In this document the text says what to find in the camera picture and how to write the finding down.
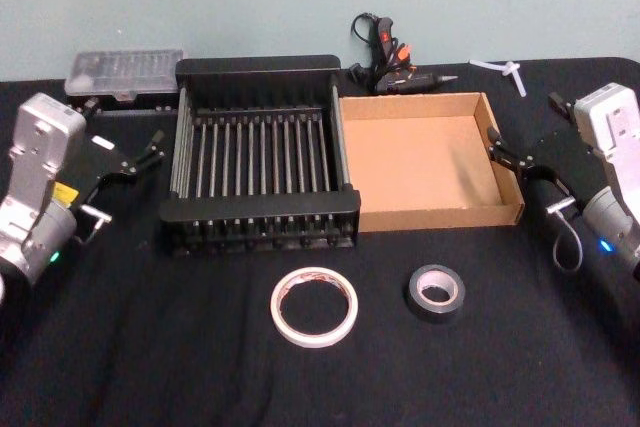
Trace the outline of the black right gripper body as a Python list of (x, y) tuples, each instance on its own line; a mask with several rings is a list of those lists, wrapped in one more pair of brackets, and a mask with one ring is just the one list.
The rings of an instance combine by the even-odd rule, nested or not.
[(525, 149), (535, 165), (553, 169), (576, 199), (578, 215), (608, 185), (602, 162), (576, 130), (553, 131)]

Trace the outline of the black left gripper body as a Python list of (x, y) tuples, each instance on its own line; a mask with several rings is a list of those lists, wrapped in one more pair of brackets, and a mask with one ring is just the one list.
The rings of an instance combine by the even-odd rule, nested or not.
[(70, 211), (78, 211), (104, 188), (119, 182), (132, 181), (138, 168), (111, 142), (99, 137), (95, 141), (87, 134), (79, 149), (66, 161), (56, 176), (63, 189), (60, 202)]

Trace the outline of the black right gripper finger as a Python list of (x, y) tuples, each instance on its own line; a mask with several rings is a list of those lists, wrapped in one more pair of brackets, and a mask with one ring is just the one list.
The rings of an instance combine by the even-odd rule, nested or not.
[(551, 92), (548, 94), (548, 105), (554, 112), (560, 115), (567, 122), (575, 121), (575, 104), (565, 100), (557, 92)]
[(525, 172), (533, 166), (531, 157), (522, 157), (514, 152), (501, 137), (494, 127), (487, 128), (489, 140), (488, 155), (492, 162), (510, 170), (518, 178), (522, 178)]

